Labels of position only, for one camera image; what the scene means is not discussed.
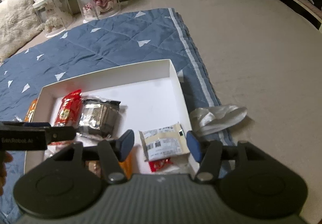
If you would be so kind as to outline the person's left hand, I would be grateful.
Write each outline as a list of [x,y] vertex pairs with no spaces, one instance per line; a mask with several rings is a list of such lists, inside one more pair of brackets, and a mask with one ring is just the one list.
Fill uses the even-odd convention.
[[3,195],[3,188],[6,183],[7,170],[6,164],[12,162],[13,157],[8,152],[4,152],[1,160],[1,172],[0,172],[0,196]]

